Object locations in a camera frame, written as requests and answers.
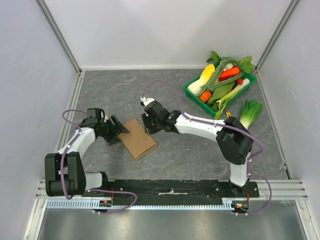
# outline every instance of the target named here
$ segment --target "carrot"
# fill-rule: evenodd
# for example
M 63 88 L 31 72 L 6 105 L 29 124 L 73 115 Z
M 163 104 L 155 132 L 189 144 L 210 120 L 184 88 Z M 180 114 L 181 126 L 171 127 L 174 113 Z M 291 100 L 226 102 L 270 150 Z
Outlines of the carrot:
M 200 96 L 199 96 L 199 99 L 206 103 L 208 102 L 208 100 L 211 98 L 212 94 L 210 91 L 204 91 Z
M 234 66 L 231 69 L 223 71 L 219 77 L 219 82 L 227 80 L 230 77 L 238 75 L 240 73 L 240 69 L 237 66 Z
M 242 78 L 240 77 L 240 78 L 238 78 L 238 79 L 236 80 L 236 83 L 239 84 L 239 85 L 242 85 L 242 84 L 244 84 L 244 81 L 243 81 Z

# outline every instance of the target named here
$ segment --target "brown cardboard box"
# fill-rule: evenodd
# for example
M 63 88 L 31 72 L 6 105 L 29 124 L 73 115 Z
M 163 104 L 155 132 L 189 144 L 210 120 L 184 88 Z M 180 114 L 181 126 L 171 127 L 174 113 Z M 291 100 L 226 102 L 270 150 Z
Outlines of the brown cardboard box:
M 119 139 L 135 160 L 139 160 L 157 146 L 155 140 L 146 134 L 145 129 L 136 118 L 128 121 L 124 124 L 124 127 L 128 129 L 130 133 L 121 133 Z

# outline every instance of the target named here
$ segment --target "green crate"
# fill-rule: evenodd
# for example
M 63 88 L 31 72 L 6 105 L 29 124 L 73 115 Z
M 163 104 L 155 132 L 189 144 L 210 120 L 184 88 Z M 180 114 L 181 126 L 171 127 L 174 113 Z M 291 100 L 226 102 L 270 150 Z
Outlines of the green crate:
M 219 62 L 216 62 L 214 64 L 214 66 L 217 68 L 217 66 L 219 65 Z M 191 82 L 189 82 L 188 84 L 186 84 L 184 86 L 184 90 L 185 90 L 185 94 L 191 98 L 194 102 L 196 102 L 196 104 L 198 104 L 203 110 L 205 110 L 205 112 L 211 116 L 215 116 L 216 115 L 216 111 L 213 111 L 209 106 L 207 106 L 207 104 L 205 104 L 203 101 L 201 101 L 197 96 L 195 96 L 193 93 L 191 93 L 188 90 L 188 86 L 190 84 L 192 84 L 193 82 L 197 81 L 200 78 L 200 75 L 197 76 L 195 79 L 193 79 Z M 230 99 L 230 101 L 227 103 L 227 105 L 229 105 L 233 100 L 235 100 L 240 94 L 242 94 L 245 90 L 247 90 L 256 80 L 257 78 L 255 76 L 253 76 L 252 74 L 248 74 L 248 73 L 244 73 L 242 76 L 242 79 L 249 79 L 250 83 L 245 86 L 243 89 L 241 89 L 240 92 L 238 92 L 232 99 Z

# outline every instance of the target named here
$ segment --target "leafy green vegetable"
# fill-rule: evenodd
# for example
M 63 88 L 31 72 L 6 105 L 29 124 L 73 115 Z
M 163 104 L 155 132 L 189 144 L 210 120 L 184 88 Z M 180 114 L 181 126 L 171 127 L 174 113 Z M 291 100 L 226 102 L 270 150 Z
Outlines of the leafy green vegetable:
M 222 98 L 223 96 L 225 96 L 227 93 L 229 93 L 232 89 L 232 87 L 235 85 L 235 82 L 230 82 L 226 85 L 222 85 L 217 87 L 213 93 L 212 96 L 210 97 L 208 103 L 213 104 L 215 102 L 215 100 Z
M 210 57 L 206 62 L 209 64 L 211 62 L 214 62 L 214 59 L 212 57 Z
M 262 111 L 263 105 L 256 100 L 245 101 L 243 111 L 240 117 L 242 125 L 248 129 L 248 127 L 257 119 Z
M 211 59 L 214 62 L 220 62 L 221 61 L 221 58 L 219 57 L 219 55 L 218 55 L 218 53 L 216 51 L 211 51 Z
M 219 107 L 219 103 L 215 102 L 215 103 L 212 105 L 211 109 L 216 112 L 217 110 L 219 110 L 218 107 Z
M 245 73 L 249 74 L 254 69 L 255 65 L 251 63 L 252 56 L 246 56 L 240 60 L 240 70 L 244 71 Z

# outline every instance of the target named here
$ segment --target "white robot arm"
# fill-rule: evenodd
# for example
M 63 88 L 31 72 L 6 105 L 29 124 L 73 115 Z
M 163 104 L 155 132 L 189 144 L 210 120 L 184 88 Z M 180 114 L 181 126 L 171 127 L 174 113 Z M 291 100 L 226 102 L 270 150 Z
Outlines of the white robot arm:
M 223 156 L 230 162 L 231 187 L 233 185 L 235 191 L 246 190 L 249 183 L 247 161 L 253 142 L 249 137 L 223 127 L 230 125 L 248 132 L 237 118 L 213 120 L 181 113 L 179 110 L 168 112 L 153 98 L 141 98 L 141 105 L 144 106 L 142 120 L 148 134 L 165 130 L 178 134 L 193 134 L 217 142 Z
M 129 133 L 116 116 L 107 118 L 101 108 L 88 108 L 86 114 L 86 118 L 79 124 L 79 129 L 75 131 L 71 140 L 57 152 L 47 154 L 44 159 L 45 190 L 50 197 L 64 195 L 62 174 L 66 191 L 72 196 L 82 195 L 85 190 L 91 188 L 99 188 L 106 174 L 85 173 L 81 158 L 98 137 L 102 137 L 108 145 L 112 145 L 120 142 L 118 138 L 120 133 Z

